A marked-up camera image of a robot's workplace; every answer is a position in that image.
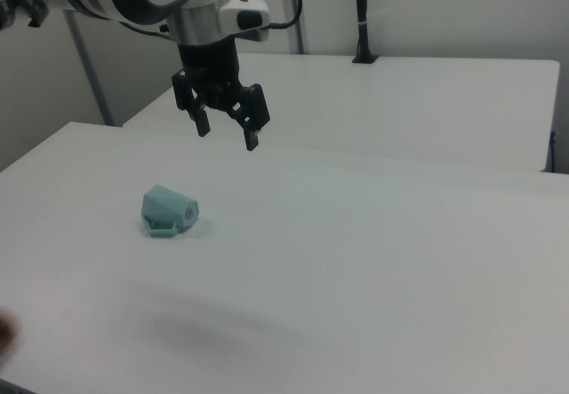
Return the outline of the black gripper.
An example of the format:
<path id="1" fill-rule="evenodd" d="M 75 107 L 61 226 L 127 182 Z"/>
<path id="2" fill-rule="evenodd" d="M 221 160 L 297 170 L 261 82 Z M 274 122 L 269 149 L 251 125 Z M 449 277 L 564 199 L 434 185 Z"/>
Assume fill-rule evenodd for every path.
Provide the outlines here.
<path id="1" fill-rule="evenodd" d="M 211 130 L 205 106 L 225 111 L 243 129 L 245 147 L 253 151 L 258 135 L 270 121 L 265 94 L 259 84 L 243 86 L 234 40 L 207 45 L 178 45 L 182 70 L 172 76 L 179 110 L 196 124 L 199 137 Z"/>

